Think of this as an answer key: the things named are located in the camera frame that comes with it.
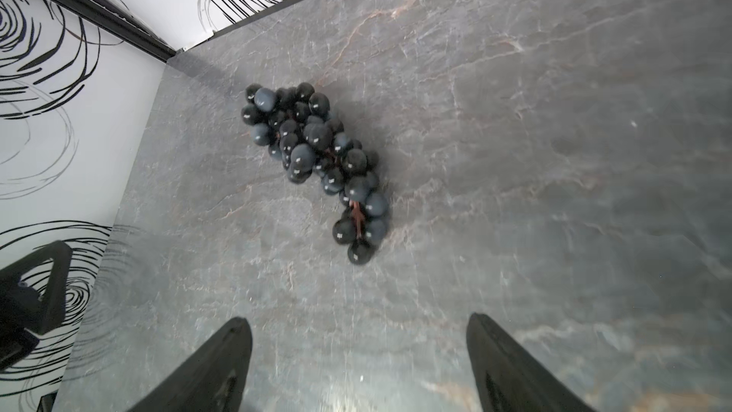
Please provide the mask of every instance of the black bracket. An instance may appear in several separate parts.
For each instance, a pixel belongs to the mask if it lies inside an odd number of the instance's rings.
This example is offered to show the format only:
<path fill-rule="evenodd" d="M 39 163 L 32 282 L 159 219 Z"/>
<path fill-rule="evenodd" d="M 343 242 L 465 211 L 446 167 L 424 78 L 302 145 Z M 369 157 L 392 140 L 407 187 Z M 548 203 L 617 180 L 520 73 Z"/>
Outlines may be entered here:
<path fill-rule="evenodd" d="M 471 315 L 467 342 L 485 412 L 594 412 L 489 316 Z"/>
<path fill-rule="evenodd" d="M 0 270 L 0 371 L 25 358 L 38 345 L 38 338 L 31 332 L 46 334 L 64 322 L 72 252 L 66 243 L 56 241 Z M 53 261 L 53 265 L 41 294 L 22 277 L 47 261 Z"/>
<path fill-rule="evenodd" d="M 249 323 L 234 317 L 128 412 L 236 412 L 251 356 Z"/>

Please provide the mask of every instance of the dark purple grape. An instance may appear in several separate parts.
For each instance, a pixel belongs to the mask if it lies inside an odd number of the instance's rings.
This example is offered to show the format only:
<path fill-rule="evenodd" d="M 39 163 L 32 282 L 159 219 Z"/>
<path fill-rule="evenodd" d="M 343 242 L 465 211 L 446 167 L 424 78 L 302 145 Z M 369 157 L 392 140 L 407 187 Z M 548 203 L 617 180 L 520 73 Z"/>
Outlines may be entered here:
<path fill-rule="evenodd" d="M 357 239 L 348 248 L 348 260 L 357 266 L 371 261 L 375 249 L 363 239 Z"/>
<path fill-rule="evenodd" d="M 279 127 L 287 120 L 287 113 L 284 113 L 282 110 L 275 110 L 270 114 L 270 127 L 275 130 L 279 131 Z"/>
<path fill-rule="evenodd" d="M 366 180 L 368 180 L 371 189 L 376 189 L 379 186 L 379 176 L 371 172 L 371 170 L 366 172 Z"/>
<path fill-rule="evenodd" d="M 353 141 L 351 140 L 351 137 L 346 135 L 344 132 L 335 134 L 335 137 L 333 137 L 333 151 L 335 151 L 338 156 L 345 156 L 348 150 L 352 148 Z"/>
<path fill-rule="evenodd" d="M 283 93 L 282 97 L 279 98 L 278 107 L 280 110 L 291 112 L 295 110 L 295 102 L 297 101 L 297 94 L 295 93 L 297 88 L 288 87 Z"/>
<path fill-rule="evenodd" d="M 387 213 L 389 210 L 389 201 L 384 193 L 374 191 L 367 198 L 364 203 L 364 210 L 369 216 L 381 216 Z"/>
<path fill-rule="evenodd" d="M 323 152 L 330 148 L 330 144 L 333 142 L 333 132 L 325 124 L 313 124 L 307 142 L 316 151 Z"/>
<path fill-rule="evenodd" d="M 247 87 L 246 93 L 247 93 L 247 100 L 249 102 L 251 102 L 251 103 L 254 102 L 254 95 L 257 94 L 257 91 L 259 90 L 260 87 L 262 87 L 262 85 L 260 85 L 258 83 L 252 83 L 251 85 L 249 85 Z"/>
<path fill-rule="evenodd" d="M 371 245 L 377 245 L 387 236 L 387 222 L 383 218 L 373 218 L 366 222 L 364 238 Z"/>
<path fill-rule="evenodd" d="M 316 88 L 308 82 L 302 82 L 297 86 L 297 100 L 300 102 L 307 103 L 310 100 L 310 96 L 314 95 Z"/>
<path fill-rule="evenodd" d="M 266 115 L 263 114 L 254 104 L 248 104 L 242 108 L 242 119 L 244 124 L 253 126 L 257 123 L 261 123 L 265 118 Z"/>
<path fill-rule="evenodd" d="M 330 169 L 333 169 L 334 166 L 335 163 L 333 162 L 333 159 L 329 158 L 328 156 L 323 156 L 316 161 L 316 165 L 313 166 L 313 171 L 318 177 L 323 178 L 326 172 L 328 172 Z"/>
<path fill-rule="evenodd" d="M 296 185 L 300 185 L 305 183 L 305 181 L 313 174 L 312 170 L 301 170 L 295 167 L 294 165 L 291 165 L 290 168 L 287 170 L 287 179 L 295 183 Z"/>
<path fill-rule="evenodd" d="M 326 191 L 338 194 L 343 189 L 343 173 L 338 168 L 330 169 L 321 180 L 321 184 Z"/>
<path fill-rule="evenodd" d="M 330 130 L 333 131 L 334 134 L 337 134 L 339 132 L 343 132 L 343 122 L 339 120 L 338 118 L 331 118 L 325 122 L 325 124 L 330 127 Z"/>
<path fill-rule="evenodd" d="M 343 206 L 351 206 L 351 198 L 345 193 L 345 189 L 342 189 L 340 193 L 338 193 L 338 200 L 340 200 L 340 203 L 343 204 Z"/>
<path fill-rule="evenodd" d="M 288 134 L 284 137 L 279 138 L 279 149 L 282 150 L 282 154 L 289 156 L 292 151 L 297 147 L 300 139 L 295 134 Z"/>
<path fill-rule="evenodd" d="M 366 172 L 366 163 L 366 155 L 364 152 L 354 148 L 353 150 L 348 150 L 345 154 L 341 166 L 345 170 L 345 173 L 349 175 L 361 175 Z"/>
<path fill-rule="evenodd" d="M 315 93 L 310 96 L 310 112 L 319 117 L 324 117 L 330 111 L 330 101 L 323 93 Z"/>
<path fill-rule="evenodd" d="M 366 177 L 353 177 L 345 184 L 345 193 L 352 201 L 357 203 L 365 202 L 370 192 L 371 186 L 369 186 Z"/>
<path fill-rule="evenodd" d="M 295 121 L 304 124 L 310 116 L 310 107 L 304 102 L 295 103 Z"/>
<path fill-rule="evenodd" d="M 265 123 L 255 124 L 252 128 L 252 139 L 254 139 L 254 143 L 261 147 L 270 145 L 274 142 L 274 134 L 274 131 L 272 131 Z"/>
<path fill-rule="evenodd" d="M 291 157 L 292 164 L 301 170 L 311 170 L 316 163 L 316 152 L 307 143 L 293 148 Z"/>
<path fill-rule="evenodd" d="M 310 137 L 310 131 L 313 130 L 313 127 L 315 124 L 306 124 L 304 128 L 302 128 L 302 136 L 305 139 L 305 142 L 309 141 Z"/>
<path fill-rule="evenodd" d="M 269 113 L 277 104 L 277 94 L 267 87 L 260 87 L 254 95 L 254 105 L 265 113 Z"/>
<path fill-rule="evenodd" d="M 342 218 L 333 224 L 333 239 L 338 245 L 348 245 L 356 240 L 356 223 L 350 218 Z"/>
<path fill-rule="evenodd" d="M 282 160 L 282 150 L 279 149 L 279 139 L 270 144 L 270 156 L 278 161 Z"/>
<path fill-rule="evenodd" d="M 373 170 L 374 167 L 379 165 L 379 154 L 373 150 L 364 150 L 366 153 L 366 160 L 368 161 L 367 169 Z"/>
<path fill-rule="evenodd" d="M 284 137 L 288 134 L 296 134 L 299 132 L 300 126 L 297 125 L 297 121 L 295 120 L 284 120 L 282 124 L 279 125 L 279 137 Z"/>

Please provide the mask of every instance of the grape stem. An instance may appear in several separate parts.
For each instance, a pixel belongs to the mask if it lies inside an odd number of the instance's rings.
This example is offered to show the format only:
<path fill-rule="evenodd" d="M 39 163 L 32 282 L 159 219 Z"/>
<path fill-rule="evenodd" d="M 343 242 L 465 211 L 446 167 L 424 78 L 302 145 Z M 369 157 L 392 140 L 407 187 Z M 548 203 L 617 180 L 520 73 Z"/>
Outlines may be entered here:
<path fill-rule="evenodd" d="M 361 213 L 361 204 L 351 201 L 351 207 L 353 209 L 351 211 L 351 217 L 356 222 L 356 236 L 357 238 L 361 238 L 361 226 L 366 221 L 366 216 Z"/>

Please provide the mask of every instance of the grape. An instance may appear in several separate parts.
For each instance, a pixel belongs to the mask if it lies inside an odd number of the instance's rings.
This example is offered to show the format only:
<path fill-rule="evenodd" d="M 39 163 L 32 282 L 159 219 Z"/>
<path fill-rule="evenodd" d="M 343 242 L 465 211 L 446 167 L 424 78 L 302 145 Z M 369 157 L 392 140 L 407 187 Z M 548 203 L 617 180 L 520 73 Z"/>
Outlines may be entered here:
<path fill-rule="evenodd" d="M 365 150 L 364 153 L 366 153 L 366 160 L 368 160 L 366 168 L 373 170 L 374 167 L 379 165 L 379 154 L 373 150 Z"/>
<path fill-rule="evenodd" d="M 304 102 L 295 103 L 295 120 L 303 124 L 307 121 L 307 117 L 310 116 L 310 107 Z"/>
<path fill-rule="evenodd" d="M 371 172 L 371 170 L 366 172 L 366 180 L 368 180 L 371 189 L 376 189 L 379 186 L 379 176 Z"/>
<path fill-rule="evenodd" d="M 374 191 L 366 198 L 364 209 L 369 216 L 381 216 L 389 210 L 389 201 L 384 193 Z"/>
<path fill-rule="evenodd" d="M 253 126 L 264 121 L 264 118 L 264 114 L 260 112 L 254 104 L 248 104 L 242 108 L 242 119 L 244 120 L 244 124 Z"/>
<path fill-rule="evenodd" d="M 295 166 L 290 166 L 287 170 L 287 179 L 296 185 L 305 183 L 305 181 L 313 174 L 312 170 L 300 170 Z"/>
<path fill-rule="evenodd" d="M 354 148 L 345 154 L 341 165 L 349 175 L 361 175 L 366 172 L 366 155 L 363 151 Z"/>
<path fill-rule="evenodd" d="M 333 162 L 333 159 L 329 158 L 328 156 L 323 156 L 319 160 L 316 161 L 315 166 L 313 166 L 313 171 L 321 178 L 325 177 L 326 172 L 328 172 L 330 169 L 333 169 L 335 166 L 335 163 Z"/>
<path fill-rule="evenodd" d="M 288 134 L 284 137 L 279 138 L 279 149 L 282 150 L 282 154 L 289 156 L 292 151 L 297 147 L 300 139 L 295 134 Z"/>
<path fill-rule="evenodd" d="M 262 147 L 275 141 L 274 134 L 274 131 L 265 123 L 255 124 L 252 128 L 254 143 Z"/>
<path fill-rule="evenodd" d="M 344 132 L 339 132 L 333 137 L 333 150 L 338 156 L 345 156 L 348 150 L 353 148 L 353 141 L 351 137 L 347 136 Z"/>
<path fill-rule="evenodd" d="M 352 201 L 362 203 L 371 192 L 371 186 L 366 177 L 353 177 L 345 184 L 345 193 Z"/>
<path fill-rule="evenodd" d="M 305 142 L 308 142 L 310 140 L 310 132 L 313 131 L 313 127 L 315 124 L 306 124 L 304 128 L 302 128 L 302 136 L 305 138 Z"/>
<path fill-rule="evenodd" d="M 346 207 L 349 207 L 351 204 L 351 198 L 345 193 L 345 189 L 340 190 L 340 193 L 338 193 L 338 200 Z"/>
<path fill-rule="evenodd" d="M 271 89 L 260 87 L 254 95 L 254 105 L 265 113 L 269 113 L 277 104 L 277 94 Z"/>
<path fill-rule="evenodd" d="M 295 134 L 299 130 L 299 126 L 297 125 L 297 121 L 295 120 L 285 120 L 282 124 L 279 125 L 279 137 L 284 137 L 288 134 Z"/>
<path fill-rule="evenodd" d="M 279 149 L 279 139 L 270 144 L 270 156 L 278 161 L 282 160 L 282 150 Z"/>
<path fill-rule="evenodd" d="M 371 261 L 374 248 L 363 239 L 357 239 L 348 248 L 348 259 L 357 266 L 362 266 Z"/>
<path fill-rule="evenodd" d="M 356 223 L 350 218 L 342 218 L 333 224 L 333 238 L 338 245 L 348 245 L 356 240 Z"/>
<path fill-rule="evenodd" d="M 246 89 L 247 93 L 247 100 L 249 102 L 254 102 L 254 95 L 257 94 L 257 91 L 259 88 L 262 87 L 262 85 L 259 85 L 258 83 L 252 83 L 249 85 Z"/>
<path fill-rule="evenodd" d="M 316 163 L 316 152 L 307 143 L 301 143 L 292 150 L 292 162 L 298 169 L 311 170 Z"/>
<path fill-rule="evenodd" d="M 279 127 L 285 120 L 287 120 L 287 113 L 284 113 L 282 110 L 275 110 L 270 115 L 270 127 L 275 131 L 279 131 Z"/>
<path fill-rule="evenodd" d="M 337 134 L 339 132 L 343 132 L 343 122 L 339 120 L 338 118 L 331 118 L 325 122 L 325 124 L 330 127 L 330 129 L 333 131 L 334 134 Z"/>
<path fill-rule="evenodd" d="M 302 82 L 297 86 L 297 100 L 300 102 L 307 102 L 310 96 L 315 94 L 316 88 L 308 82 Z"/>
<path fill-rule="evenodd" d="M 315 172 L 324 192 L 338 195 L 345 210 L 333 225 L 333 238 L 349 245 L 353 264 L 369 262 L 388 231 L 381 216 L 389 212 L 389 201 L 378 191 L 374 171 L 379 154 L 363 150 L 360 140 L 345 133 L 328 97 L 310 83 L 276 91 L 252 84 L 246 96 L 250 103 L 242 108 L 242 120 L 252 126 L 254 143 L 269 145 L 290 182 L 302 184 Z"/>
<path fill-rule="evenodd" d="M 330 169 L 321 180 L 321 184 L 326 191 L 338 194 L 343 189 L 343 173 L 338 168 Z"/>
<path fill-rule="evenodd" d="M 366 222 L 364 237 L 371 245 L 376 245 L 387 236 L 387 222 L 383 218 L 373 218 Z"/>
<path fill-rule="evenodd" d="M 333 142 L 333 133 L 330 128 L 325 124 L 313 124 L 312 126 L 307 138 L 310 146 L 321 152 L 330 148 L 330 144 Z"/>
<path fill-rule="evenodd" d="M 283 92 L 281 98 L 279 98 L 279 109 L 286 112 L 291 112 L 295 109 L 295 102 L 297 101 L 297 88 L 288 87 Z"/>
<path fill-rule="evenodd" d="M 323 93 L 315 93 L 310 96 L 310 112 L 323 117 L 330 111 L 330 101 Z"/>

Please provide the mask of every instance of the marble countertop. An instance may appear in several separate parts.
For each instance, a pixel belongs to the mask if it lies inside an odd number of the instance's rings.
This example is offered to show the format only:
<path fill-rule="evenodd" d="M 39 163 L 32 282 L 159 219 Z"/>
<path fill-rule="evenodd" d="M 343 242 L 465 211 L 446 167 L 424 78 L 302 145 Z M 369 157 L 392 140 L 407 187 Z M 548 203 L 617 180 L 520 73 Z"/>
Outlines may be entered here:
<path fill-rule="evenodd" d="M 125 410 L 240 315 L 243 410 L 474 412 L 471 312 L 601 412 L 728 410 L 731 3 L 305 0 L 176 56 L 54 410 Z M 239 118 L 303 80 L 382 155 L 365 267 Z"/>

